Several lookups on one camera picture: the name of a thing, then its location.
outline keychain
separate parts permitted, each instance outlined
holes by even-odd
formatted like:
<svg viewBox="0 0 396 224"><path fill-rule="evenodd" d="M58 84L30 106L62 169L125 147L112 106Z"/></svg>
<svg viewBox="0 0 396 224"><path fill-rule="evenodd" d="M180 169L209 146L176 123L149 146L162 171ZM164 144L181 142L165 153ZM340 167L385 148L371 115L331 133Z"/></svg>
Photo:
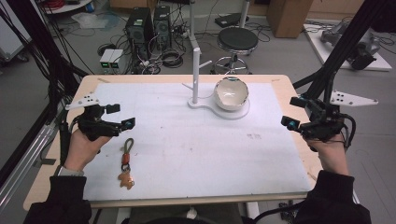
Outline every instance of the keychain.
<svg viewBox="0 0 396 224"><path fill-rule="evenodd" d="M134 145L134 139L133 138L128 138L125 141L124 144L124 151L122 154L122 161L121 161L121 171L122 173L119 175L119 180L120 182L120 187L126 187L127 189L130 189L134 185L134 180L132 179L130 175L131 167L129 165L129 159L130 159L130 154L129 152L131 151L132 146Z"/></svg>

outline floor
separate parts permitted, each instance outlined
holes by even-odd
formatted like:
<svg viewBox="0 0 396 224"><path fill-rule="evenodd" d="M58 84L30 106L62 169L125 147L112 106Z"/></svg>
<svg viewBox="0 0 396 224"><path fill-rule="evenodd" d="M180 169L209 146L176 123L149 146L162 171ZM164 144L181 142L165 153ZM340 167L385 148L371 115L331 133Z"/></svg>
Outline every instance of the floor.
<svg viewBox="0 0 396 224"><path fill-rule="evenodd" d="M122 35L125 21L111 14L101 14L110 20L105 29L79 29L67 14L57 17L60 26L67 30L64 34L80 58L94 74L102 74L99 64L98 48ZM219 27L214 23L218 15L202 16L196 21L197 35L202 56L201 63L215 61L226 55L216 44L216 33ZM267 26L262 17L250 17L248 26L257 24ZM396 41L395 35L380 34ZM243 56L253 74L283 74L291 82L298 81L313 74L321 67L321 62L312 48L307 36L300 34L297 38L274 38L269 28L262 29L259 35L259 46L250 56ZM183 41L186 52L184 63L177 69L162 68L160 74L191 74L192 53L189 40ZM379 54L393 67L396 67L396 46L386 46L393 53L381 49ZM76 54L72 59L77 67L87 70ZM210 66L203 67L201 74L209 74ZM0 68L0 142L2 153L0 164L3 166L7 158L22 140L30 126L34 123L44 106L47 104L48 82L39 73L33 60L22 63L12 61L8 66ZM334 80L334 88L371 99L377 99L378 105L365 107L342 107L342 112L352 116L358 123L357 133L352 147L347 152L351 174L356 177L355 191L360 202L371 211L373 223L396 223L396 70L353 71L340 69ZM303 93L307 86L297 90ZM23 200L35 179L38 168L32 167L23 179L6 209L0 214L0 223L22 223L26 211ZM260 211L275 208L278 202L259 203ZM98 223L115 223L116 209L104 209ZM261 223L285 223L279 217L264 219Z"/></svg>

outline computer tower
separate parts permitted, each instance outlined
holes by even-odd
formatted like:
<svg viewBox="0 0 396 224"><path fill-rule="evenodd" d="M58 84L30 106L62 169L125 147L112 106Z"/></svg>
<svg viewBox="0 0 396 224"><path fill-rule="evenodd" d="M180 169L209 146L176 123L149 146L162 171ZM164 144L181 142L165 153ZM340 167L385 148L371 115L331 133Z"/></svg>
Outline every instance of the computer tower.
<svg viewBox="0 0 396 224"><path fill-rule="evenodd" d="M151 57L154 48L154 28L148 7L134 7L125 25L132 49L144 60Z"/></svg>
<svg viewBox="0 0 396 224"><path fill-rule="evenodd" d="M172 47L170 13L169 6L155 7L153 23L157 35L157 49Z"/></svg>

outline human hand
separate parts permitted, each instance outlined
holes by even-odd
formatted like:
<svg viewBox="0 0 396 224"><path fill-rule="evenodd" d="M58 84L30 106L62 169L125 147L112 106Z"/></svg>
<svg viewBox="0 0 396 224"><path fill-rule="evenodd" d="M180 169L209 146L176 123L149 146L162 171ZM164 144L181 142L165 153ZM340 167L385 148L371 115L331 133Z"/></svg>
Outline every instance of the human hand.
<svg viewBox="0 0 396 224"><path fill-rule="evenodd" d="M64 162L64 168L72 171L82 171L110 139L110 137L101 136L92 142L81 130L77 129L70 139L69 152Z"/></svg>
<svg viewBox="0 0 396 224"><path fill-rule="evenodd" d="M343 135L337 134L326 143L307 139L305 142L317 150L323 170L339 175L349 175Z"/></svg>

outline white bowl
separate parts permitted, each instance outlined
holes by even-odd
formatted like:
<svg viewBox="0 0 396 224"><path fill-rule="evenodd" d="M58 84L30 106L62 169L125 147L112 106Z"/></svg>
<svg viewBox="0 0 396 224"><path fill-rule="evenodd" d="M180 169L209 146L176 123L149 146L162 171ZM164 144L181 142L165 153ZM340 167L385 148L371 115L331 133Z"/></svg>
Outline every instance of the white bowl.
<svg viewBox="0 0 396 224"><path fill-rule="evenodd" d="M248 99L248 86L237 77L225 77L216 84L214 98L222 109L239 110Z"/></svg>

